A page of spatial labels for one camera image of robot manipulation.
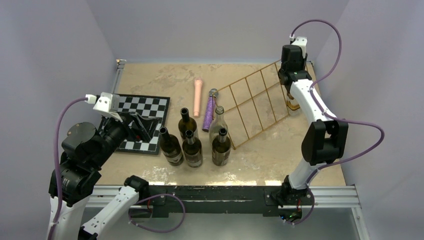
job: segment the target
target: purple glitter handle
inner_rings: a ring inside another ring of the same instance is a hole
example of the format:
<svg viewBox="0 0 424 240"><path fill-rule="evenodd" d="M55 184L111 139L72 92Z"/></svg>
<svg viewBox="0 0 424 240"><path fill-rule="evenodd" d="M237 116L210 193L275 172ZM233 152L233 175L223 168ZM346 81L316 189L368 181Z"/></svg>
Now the purple glitter handle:
<svg viewBox="0 0 424 240"><path fill-rule="evenodd" d="M214 119L214 106L215 98L210 96L207 100L206 112L204 113L203 126L201 129L204 132L209 132L209 127L211 126L212 120Z"/></svg>

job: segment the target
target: white wall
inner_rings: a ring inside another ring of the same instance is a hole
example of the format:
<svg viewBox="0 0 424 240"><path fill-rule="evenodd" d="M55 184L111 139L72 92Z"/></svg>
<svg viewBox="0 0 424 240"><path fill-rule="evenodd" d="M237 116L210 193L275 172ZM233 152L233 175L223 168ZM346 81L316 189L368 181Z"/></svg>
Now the white wall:
<svg viewBox="0 0 424 240"><path fill-rule="evenodd" d="M349 1L336 24L343 39L339 65L320 85L335 114L385 129L381 146L342 167L346 182L356 184L373 240L422 239L423 23L424 1ZM333 33L316 60L318 76L336 54ZM377 130L350 125L344 157L378 136Z"/></svg>
<svg viewBox="0 0 424 240"><path fill-rule="evenodd" d="M0 1L0 239L44 239L54 124L109 91L116 61L85 0ZM64 118L98 122L88 104Z"/></svg>
<svg viewBox="0 0 424 240"><path fill-rule="evenodd" d="M132 62L265 62L302 21L336 22L349 0L87 0L117 58ZM316 58L329 27L311 24Z"/></svg>

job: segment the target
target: gray floor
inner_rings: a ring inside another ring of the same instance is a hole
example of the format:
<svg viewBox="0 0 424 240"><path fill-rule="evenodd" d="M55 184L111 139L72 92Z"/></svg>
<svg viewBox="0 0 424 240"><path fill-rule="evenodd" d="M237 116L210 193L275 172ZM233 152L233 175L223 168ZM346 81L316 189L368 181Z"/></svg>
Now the gray floor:
<svg viewBox="0 0 424 240"><path fill-rule="evenodd" d="M84 221L97 213L87 209ZM174 226L182 215L170 214L169 218L154 218L144 225L167 229ZM318 208L310 219L291 227L278 217L262 217L259 214L187 214L184 223L171 233L153 233L128 224L123 215L105 236L106 240L359 240L350 208Z"/></svg>

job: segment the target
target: metal grid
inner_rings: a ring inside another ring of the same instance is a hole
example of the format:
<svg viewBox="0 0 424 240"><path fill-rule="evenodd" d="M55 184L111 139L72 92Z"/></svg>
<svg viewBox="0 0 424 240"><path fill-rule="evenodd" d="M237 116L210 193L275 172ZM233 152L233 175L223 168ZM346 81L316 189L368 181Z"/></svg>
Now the metal grid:
<svg viewBox="0 0 424 240"><path fill-rule="evenodd" d="M284 93L283 86L282 86L279 82L277 82L277 83L274 83L273 85L271 85L271 86L268 86L268 87L267 87L267 84L265 83L264 73L263 73L263 71L267 70L268 68L275 68L275 71L276 71L276 73L278 74L278 67L277 67L277 63L279 63L279 62L280 62L280 60L275 61L275 62L273 62L273 63L271 63L271 64L269 64L269 65L267 65L267 66L265 66L265 67L263 67L263 68L261 68L261 69L259 69L259 70L257 70L257 71L254 71L254 72L252 72L251 74L249 74L249 75L247 75L247 76L244 76L244 77L240 78L239 80L237 80L237 81L235 81L235 82L233 82L233 83L230 83L230 84L229 84L229 85L227 85L227 86L224 86L224 87L222 87L222 88L218 89L218 91L216 91L216 92L214 93L214 94L217 94L217 93L219 93L219 92L221 92L221 91L223 91L223 90L225 90L225 89L229 89L229 90L230 90L231 95L232 95L232 99L234 100L234 103L235 103L235 106L234 106L234 107L231 107L231 108L229 108L229 109L226 109L226 110L225 110L225 113L228 113L228 112L230 112L230 111L232 111L232 110L234 110L234 109L237 109L238 114L239 114L239 116L240 116L240 118L241 118L241 122L242 122L243 127L244 127L244 131L245 131L245 133L246 133L246 135L247 135L247 139L246 139L245 141L243 141L242 143L240 143L240 144L238 144L238 145L235 145L235 144L234 144L234 142L233 142L233 139L231 138L230 131L228 131L228 136L229 136L229 139L231 140L231 145L232 145L233 149L237 149L237 148L238 148L238 147L240 147L241 145L243 145L243 144L247 143L249 140L253 139L254 137L258 136L258 135L259 135L259 134L261 134L262 132L266 131L267 129L271 128L272 126L274 126L274 125L275 125L275 124L277 124L278 122L280 122L280 121L282 121L282 120L286 119L286 118L289 116L289 108L288 108L288 105L287 105L287 102L288 102L288 101L286 100L286 95L285 95L285 93ZM265 90L262 90L262 91L260 91L259 93L257 93L257 94L255 94L255 95L253 95L253 94L252 94L252 91L251 91L251 87L249 86L248 77L250 77L250 76L252 76L252 75L254 75L254 74L256 74L256 73L260 73L260 76L261 76L261 78L262 78L262 82L263 82L263 86L265 87ZM244 81L246 82L246 84L247 84L247 89L248 89L248 92L249 92L250 97L249 97L247 100L245 100L245 101L242 101L242 102L240 102L240 103L237 103L237 101L236 101L236 97L235 97L234 92L233 92L233 87L234 87L234 84L237 84L237 83L239 83L240 81L243 81L243 80L244 80ZM269 93L269 89L271 89L271 88L275 87L276 85L280 85L280 87L281 87L281 94L282 94L282 96L283 96L283 98L284 98L284 102L286 103L286 104L285 104L285 106L286 106L286 109L287 109L287 114L286 114L286 115L284 115L284 116L283 116L282 118L280 118L280 119L277 119L277 118L276 118L276 112L274 111L273 103L272 103L272 101L271 101L270 93ZM268 98L269 104L270 104L270 106L271 106L272 115L273 115L273 118L274 118L274 123L272 123L271 125L269 125L269 126L267 126L267 127L264 127L264 126L263 126L263 124L262 124L261 117L260 117L260 115L259 115L259 113L258 113L258 108L257 108L257 105L256 105L255 100L254 100L254 98L255 98L255 97L259 96L260 94L262 94L262 93L264 93L264 92L266 92L266 95L267 95L267 98ZM245 104L245 103L249 102L250 100L253 102L253 107L254 107L254 110L255 110L255 112L256 112L257 118L259 119L259 124L260 124L260 127L261 127L261 131L259 131L258 133L254 134L254 135L252 135L252 136L249 136L249 133L248 133L248 130L247 130L247 128L246 128L246 124L245 124L245 119L243 118L242 113L240 112L240 106L242 106L243 104Z"/></svg>

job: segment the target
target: purple microphone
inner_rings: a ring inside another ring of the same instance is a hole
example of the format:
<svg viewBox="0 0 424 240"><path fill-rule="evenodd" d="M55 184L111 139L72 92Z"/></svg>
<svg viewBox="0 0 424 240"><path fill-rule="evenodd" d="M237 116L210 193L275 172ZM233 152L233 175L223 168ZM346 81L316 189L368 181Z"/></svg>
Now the purple microphone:
<svg viewBox="0 0 424 240"><path fill-rule="evenodd" d="M211 126L212 120L214 119L215 98L217 98L219 94L217 91L218 90L216 88L212 88L209 91L209 99L207 100L203 126L201 127L204 132L209 132L209 126Z"/></svg>

